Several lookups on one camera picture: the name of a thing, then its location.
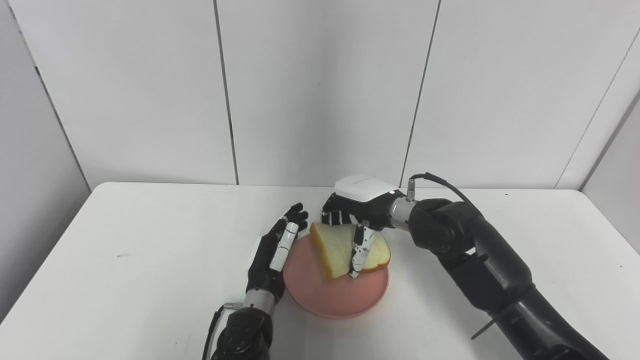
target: white bread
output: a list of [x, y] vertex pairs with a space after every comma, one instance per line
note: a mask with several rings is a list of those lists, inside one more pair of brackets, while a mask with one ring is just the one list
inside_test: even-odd
[[[318, 251], [328, 279], [336, 279], [349, 273], [355, 224], [326, 225], [314, 222], [309, 228], [311, 239]], [[376, 232], [371, 251], [361, 272], [374, 272], [387, 267], [391, 250], [385, 237]]]

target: pink plate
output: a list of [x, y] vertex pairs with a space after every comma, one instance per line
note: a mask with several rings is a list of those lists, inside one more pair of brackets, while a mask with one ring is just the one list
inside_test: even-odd
[[308, 312], [329, 319], [358, 316], [374, 307], [389, 284], [389, 270], [327, 280], [311, 235], [296, 240], [284, 265], [284, 282]]

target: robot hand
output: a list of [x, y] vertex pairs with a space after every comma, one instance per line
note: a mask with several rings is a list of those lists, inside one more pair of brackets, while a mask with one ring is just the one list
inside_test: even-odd
[[[285, 290], [282, 267], [298, 232], [307, 228], [307, 217], [302, 203], [297, 203], [260, 239], [249, 268], [244, 301], [224, 304], [215, 313], [209, 326], [203, 360], [269, 359], [273, 339], [271, 316]], [[224, 309], [236, 311], [229, 315], [227, 326], [220, 333], [216, 350], [210, 357], [211, 338]]]
[[[415, 201], [418, 178], [448, 187], [463, 201]], [[409, 178], [405, 195], [377, 179], [346, 177], [336, 183], [335, 193], [323, 207], [322, 221], [348, 224], [350, 215], [363, 229], [408, 231], [416, 246], [438, 257], [469, 302], [492, 318], [472, 339], [496, 323], [526, 360], [607, 359], [547, 302], [520, 256], [447, 181], [429, 173], [416, 174]], [[362, 233], [357, 231], [353, 242], [352, 268], [364, 262]]]

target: robot finger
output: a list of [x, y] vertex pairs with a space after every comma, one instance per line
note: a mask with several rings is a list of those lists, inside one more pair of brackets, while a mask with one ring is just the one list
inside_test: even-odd
[[302, 211], [303, 205], [301, 202], [292, 205], [289, 210], [287, 210], [287, 212], [284, 214], [284, 217], [286, 217], [287, 219], [289, 218], [289, 216], [293, 215], [294, 213], [299, 213], [300, 211]]
[[342, 214], [342, 223], [343, 224], [351, 224], [351, 215], [346, 213], [345, 211], [340, 212]]
[[298, 224], [298, 232], [300, 232], [300, 231], [302, 231], [302, 230], [306, 229], [306, 228], [307, 228], [307, 226], [308, 226], [307, 221], [306, 221], [306, 220], [305, 220], [305, 221], [302, 221], [300, 224]]
[[295, 212], [295, 213], [289, 214], [289, 216], [287, 217], [287, 221], [294, 222], [300, 225], [300, 222], [306, 220], [308, 217], [309, 217], [309, 213], [307, 213], [306, 211], [301, 211], [299, 213]]
[[323, 224], [329, 225], [330, 214], [333, 210], [335, 210], [335, 205], [333, 204], [333, 195], [331, 195], [322, 207], [321, 221]]
[[331, 225], [340, 225], [340, 211], [331, 212]]

